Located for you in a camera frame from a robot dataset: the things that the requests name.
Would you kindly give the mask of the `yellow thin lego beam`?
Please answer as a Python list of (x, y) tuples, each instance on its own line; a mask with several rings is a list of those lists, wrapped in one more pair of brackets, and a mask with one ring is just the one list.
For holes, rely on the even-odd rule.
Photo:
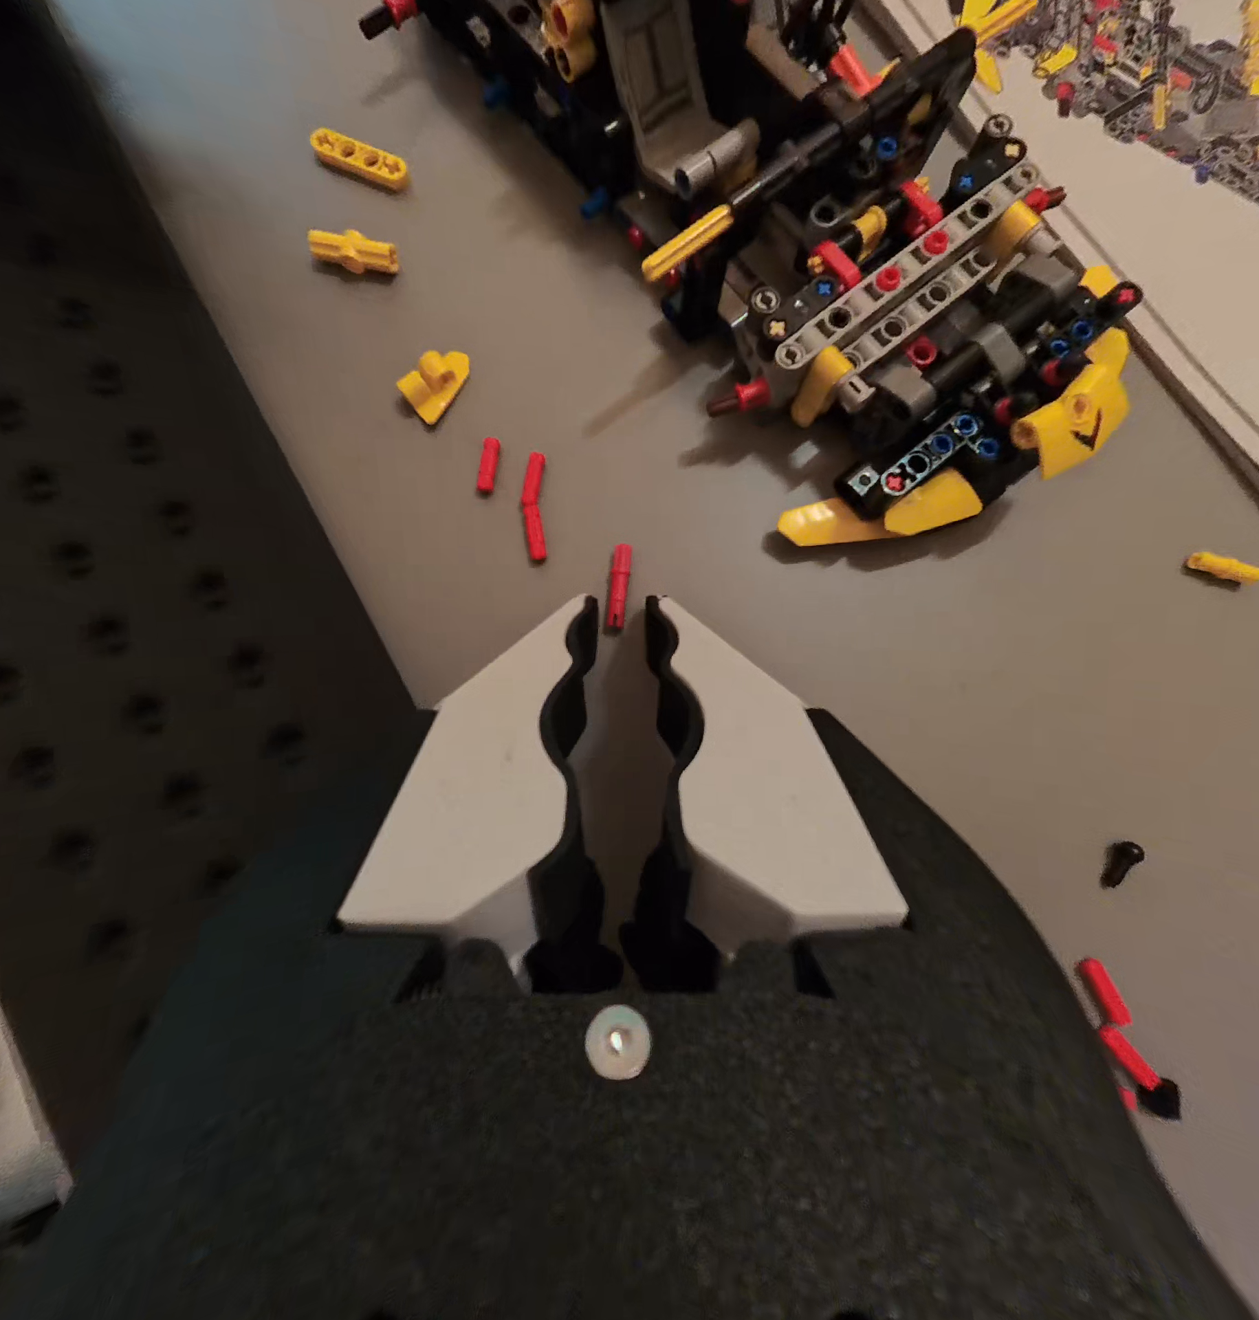
[(405, 163), (391, 154), (391, 151), (375, 151), (362, 138), (348, 138), (336, 130), (309, 130), (309, 154), (336, 171), (336, 174), (354, 174), (354, 181), (371, 181), (382, 194), (405, 194)]

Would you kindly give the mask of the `yellow lego axle connector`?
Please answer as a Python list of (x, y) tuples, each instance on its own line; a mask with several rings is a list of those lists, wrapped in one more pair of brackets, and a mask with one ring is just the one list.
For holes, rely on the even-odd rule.
[(385, 273), (385, 280), (404, 273), (398, 244), (371, 239), (362, 230), (303, 230), (303, 254), (325, 270), (340, 270), (340, 273)]

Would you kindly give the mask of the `black perforated mat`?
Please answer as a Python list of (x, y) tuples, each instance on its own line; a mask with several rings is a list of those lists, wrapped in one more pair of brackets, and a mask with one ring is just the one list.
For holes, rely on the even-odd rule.
[(46, 5), (0, 5), (0, 1002), (74, 1172), (204, 918), (414, 696)]

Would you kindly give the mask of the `scattered small lego pins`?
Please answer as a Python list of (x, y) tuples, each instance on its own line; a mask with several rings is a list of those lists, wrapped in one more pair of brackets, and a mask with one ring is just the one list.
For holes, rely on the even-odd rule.
[[(1120, 890), (1128, 878), (1128, 869), (1145, 864), (1145, 846), (1128, 844), (1128, 839), (1113, 839), (1104, 846), (1104, 864), (1099, 864), (1099, 890)], [(1145, 1112), (1156, 1123), (1180, 1123), (1181, 1117), (1181, 1088), (1180, 1079), (1161, 1079), (1128, 1042), (1128, 1002), (1120, 990), (1120, 980), (1111, 976), (1111, 963), (1099, 957), (1083, 957), (1075, 961), (1075, 980), (1099, 1015), (1091, 1034), (1111, 1059), (1111, 1065), (1120, 1074), (1113, 1088), (1126, 1101), (1126, 1112)]]

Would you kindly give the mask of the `yellow black lego car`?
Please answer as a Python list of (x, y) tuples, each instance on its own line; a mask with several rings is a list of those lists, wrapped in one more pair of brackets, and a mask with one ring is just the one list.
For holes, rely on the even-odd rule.
[(849, 467), (780, 509), (793, 546), (899, 541), (974, 519), (1014, 480), (1075, 471), (1128, 419), (1142, 286), (1083, 270), (1064, 200), (1014, 119), (940, 181), (981, 40), (862, 70), (849, 5), (422, 0), (371, 5), (375, 40), (426, 21), (589, 187), (695, 342), (727, 334), (725, 414), (838, 419)]

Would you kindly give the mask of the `lego instruction booklet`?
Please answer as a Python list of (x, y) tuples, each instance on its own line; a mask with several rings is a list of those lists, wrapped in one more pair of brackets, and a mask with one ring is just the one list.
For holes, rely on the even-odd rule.
[(921, 55), (981, 40), (958, 122), (1009, 111), (1064, 187), (1063, 237), (1145, 288), (1136, 342), (1259, 489), (1259, 0), (884, 0)]

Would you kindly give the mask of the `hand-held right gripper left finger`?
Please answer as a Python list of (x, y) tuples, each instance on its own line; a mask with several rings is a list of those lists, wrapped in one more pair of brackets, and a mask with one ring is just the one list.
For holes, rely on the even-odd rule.
[(336, 907), (348, 933), (488, 939), (514, 976), (619, 976), (572, 744), (600, 602), (572, 597), (438, 696)]

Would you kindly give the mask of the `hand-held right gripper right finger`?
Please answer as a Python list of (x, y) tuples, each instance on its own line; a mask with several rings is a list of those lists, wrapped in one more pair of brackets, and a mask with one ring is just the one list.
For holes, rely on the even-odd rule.
[(676, 597), (641, 602), (669, 751), (661, 844), (619, 950), (638, 976), (716, 976), (744, 945), (907, 929), (911, 907), (816, 712)]

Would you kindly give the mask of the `yellow wedge lego connector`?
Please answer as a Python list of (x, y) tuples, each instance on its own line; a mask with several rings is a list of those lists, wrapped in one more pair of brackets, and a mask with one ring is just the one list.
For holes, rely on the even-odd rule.
[(473, 356), (422, 349), (416, 364), (398, 378), (398, 399), (422, 419), (422, 428), (433, 428), (464, 378), (473, 378)]

